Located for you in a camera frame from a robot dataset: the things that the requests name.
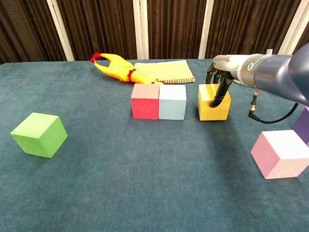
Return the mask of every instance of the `yellow cube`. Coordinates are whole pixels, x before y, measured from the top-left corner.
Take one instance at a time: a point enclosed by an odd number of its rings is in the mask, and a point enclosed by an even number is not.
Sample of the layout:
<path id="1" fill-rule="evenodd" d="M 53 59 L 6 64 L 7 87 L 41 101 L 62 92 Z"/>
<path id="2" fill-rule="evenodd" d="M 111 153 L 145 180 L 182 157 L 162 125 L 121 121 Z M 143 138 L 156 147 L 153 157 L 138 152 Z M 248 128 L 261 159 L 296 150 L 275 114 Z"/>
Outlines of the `yellow cube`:
<path id="1" fill-rule="evenodd" d="M 227 92 L 223 98 L 221 104 L 215 108 L 211 108 L 209 105 L 216 96 L 217 89 L 220 84 L 204 84 L 198 86 L 198 112 L 199 120 L 211 121 L 211 120 L 226 120 L 228 110 L 231 104 L 230 94 Z"/>

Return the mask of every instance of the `green cube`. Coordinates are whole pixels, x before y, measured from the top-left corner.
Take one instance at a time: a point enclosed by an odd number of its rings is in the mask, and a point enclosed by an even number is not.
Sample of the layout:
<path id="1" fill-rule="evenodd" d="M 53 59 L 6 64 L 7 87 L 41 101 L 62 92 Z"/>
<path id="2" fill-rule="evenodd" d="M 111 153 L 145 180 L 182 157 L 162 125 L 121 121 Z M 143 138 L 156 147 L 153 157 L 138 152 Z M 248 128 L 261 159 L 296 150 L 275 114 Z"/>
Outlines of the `green cube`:
<path id="1" fill-rule="evenodd" d="M 32 113 L 12 132 L 25 153 L 51 158 L 68 137 L 60 118 Z"/>

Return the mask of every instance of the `purple cube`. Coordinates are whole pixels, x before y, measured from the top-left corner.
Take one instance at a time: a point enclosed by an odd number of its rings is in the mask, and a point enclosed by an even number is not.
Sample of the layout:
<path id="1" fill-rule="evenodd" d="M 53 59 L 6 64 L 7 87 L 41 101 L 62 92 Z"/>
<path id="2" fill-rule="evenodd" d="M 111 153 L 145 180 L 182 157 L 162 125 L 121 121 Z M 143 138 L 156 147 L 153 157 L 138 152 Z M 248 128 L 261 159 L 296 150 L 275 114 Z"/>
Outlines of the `purple cube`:
<path id="1" fill-rule="evenodd" d="M 306 107 L 293 125 L 293 130 L 309 146 L 309 107 Z"/>

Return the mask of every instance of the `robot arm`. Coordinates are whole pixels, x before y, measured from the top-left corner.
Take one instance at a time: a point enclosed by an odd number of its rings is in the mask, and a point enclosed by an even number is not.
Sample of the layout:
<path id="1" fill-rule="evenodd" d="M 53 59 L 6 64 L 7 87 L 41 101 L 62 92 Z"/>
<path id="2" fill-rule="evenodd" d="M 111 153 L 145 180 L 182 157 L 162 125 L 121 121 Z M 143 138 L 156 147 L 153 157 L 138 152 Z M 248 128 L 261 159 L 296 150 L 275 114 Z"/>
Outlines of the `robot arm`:
<path id="1" fill-rule="evenodd" d="M 309 106 L 309 43 L 293 56 L 216 56 L 207 71 L 206 84 L 211 83 L 213 76 L 214 83 L 218 83 L 219 79 L 221 83 L 210 107 L 221 103 L 233 81 Z"/>

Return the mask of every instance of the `light blue cube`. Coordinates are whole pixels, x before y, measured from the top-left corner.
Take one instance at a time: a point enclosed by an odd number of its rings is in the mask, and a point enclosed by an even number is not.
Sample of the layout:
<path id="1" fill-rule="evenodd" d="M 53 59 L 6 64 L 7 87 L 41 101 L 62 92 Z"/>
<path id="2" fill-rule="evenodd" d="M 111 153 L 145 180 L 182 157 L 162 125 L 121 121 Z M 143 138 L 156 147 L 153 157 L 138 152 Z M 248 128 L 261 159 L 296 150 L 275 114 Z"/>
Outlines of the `light blue cube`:
<path id="1" fill-rule="evenodd" d="M 160 85 L 159 119 L 183 120 L 186 102 L 184 85 Z"/>

